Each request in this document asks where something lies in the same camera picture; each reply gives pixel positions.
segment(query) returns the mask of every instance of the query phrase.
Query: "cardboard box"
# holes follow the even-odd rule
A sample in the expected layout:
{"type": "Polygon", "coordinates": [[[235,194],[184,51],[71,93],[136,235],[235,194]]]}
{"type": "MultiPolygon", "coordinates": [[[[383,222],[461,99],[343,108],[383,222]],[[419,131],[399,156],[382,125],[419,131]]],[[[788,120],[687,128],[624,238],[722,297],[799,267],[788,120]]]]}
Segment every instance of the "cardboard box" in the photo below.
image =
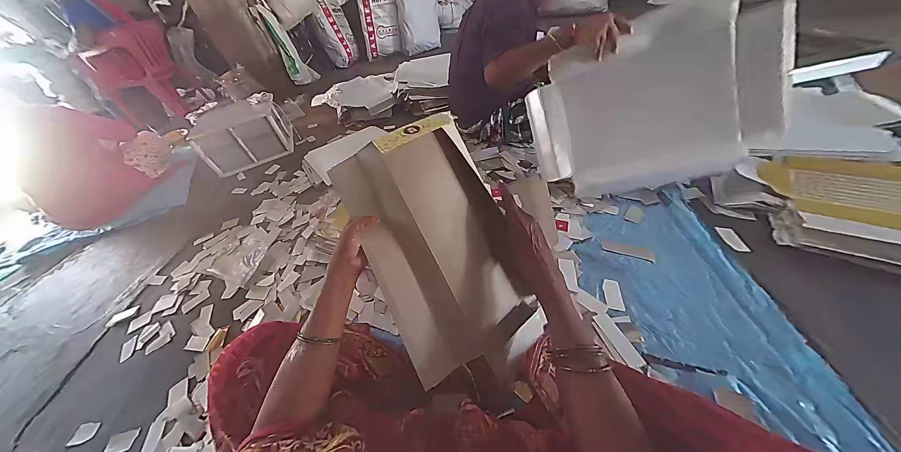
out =
{"type": "Polygon", "coordinates": [[[492,256],[485,228],[501,213],[451,117],[399,128],[329,175],[352,216],[381,218],[361,241],[422,386],[488,365],[512,388],[509,340],[533,310],[492,256]]]}

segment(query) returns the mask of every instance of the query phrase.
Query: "patterned fabric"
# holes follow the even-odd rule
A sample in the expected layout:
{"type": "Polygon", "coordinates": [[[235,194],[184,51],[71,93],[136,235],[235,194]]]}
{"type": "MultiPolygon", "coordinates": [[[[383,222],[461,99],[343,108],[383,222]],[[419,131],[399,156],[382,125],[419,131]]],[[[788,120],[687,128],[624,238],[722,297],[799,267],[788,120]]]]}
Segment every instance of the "patterned fabric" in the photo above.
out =
{"type": "MultiPolygon", "coordinates": [[[[235,339],[209,377],[209,415],[217,452],[563,452],[572,450],[550,361],[550,339],[524,355],[521,380],[535,398],[510,416],[483,412],[465,372],[434,391],[466,391],[456,411],[432,407],[409,358],[348,324],[320,422],[249,436],[263,398],[301,325],[267,322],[235,339]]],[[[703,398],[614,364],[641,422],[667,452],[803,451],[703,398]]],[[[603,437],[598,437],[599,445],[603,437]]]]}

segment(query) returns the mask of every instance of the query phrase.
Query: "blue sheet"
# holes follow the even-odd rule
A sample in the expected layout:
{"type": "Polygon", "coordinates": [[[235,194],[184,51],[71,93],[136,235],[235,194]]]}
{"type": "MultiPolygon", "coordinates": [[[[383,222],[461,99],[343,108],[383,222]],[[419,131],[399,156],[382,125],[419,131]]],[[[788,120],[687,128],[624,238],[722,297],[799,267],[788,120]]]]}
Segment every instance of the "blue sheet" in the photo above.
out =
{"type": "MultiPolygon", "coordinates": [[[[580,287],[603,300],[603,280],[618,281],[647,353],[727,370],[727,383],[756,403],[770,430],[814,450],[894,450],[848,386],[728,248],[711,238],[678,191],[668,196],[670,205],[646,207],[638,225],[622,215],[587,217],[595,236],[573,247],[582,259],[580,287]],[[652,250],[657,262],[605,252],[602,239],[652,250]]],[[[712,398],[723,380],[679,375],[676,382],[712,398]]]]}

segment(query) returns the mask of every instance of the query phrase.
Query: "wooden post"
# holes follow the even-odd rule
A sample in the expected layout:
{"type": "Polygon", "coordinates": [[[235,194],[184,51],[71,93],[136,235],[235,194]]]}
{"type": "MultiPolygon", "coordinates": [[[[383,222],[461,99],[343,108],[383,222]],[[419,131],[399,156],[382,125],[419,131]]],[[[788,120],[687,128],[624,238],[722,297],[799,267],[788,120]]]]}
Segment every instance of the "wooden post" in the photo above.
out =
{"type": "Polygon", "coordinates": [[[186,0],[210,35],[216,49],[231,64],[240,63],[268,91],[289,94],[288,77],[275,45],[254,22],[247,0],[186,0]]]}

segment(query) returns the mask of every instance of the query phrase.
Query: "plastic chair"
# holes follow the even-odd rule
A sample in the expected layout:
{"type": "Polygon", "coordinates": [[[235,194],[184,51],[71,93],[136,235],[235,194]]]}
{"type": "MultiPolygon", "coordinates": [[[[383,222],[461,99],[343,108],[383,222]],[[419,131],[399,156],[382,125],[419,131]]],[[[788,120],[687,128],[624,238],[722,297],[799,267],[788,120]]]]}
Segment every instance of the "plastic chair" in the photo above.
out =
{"type": "Polygon", "coordinates": [[[137,126],[141,113],[130,107],[122,90],[142,86],[173,115],[184,117],[191,107],[170,81],[181,71],[169,56],[159,21],[132,21],[97,35],[97,47],[73,56],[75,65],[96,84],[107,100],[137,126]]]}

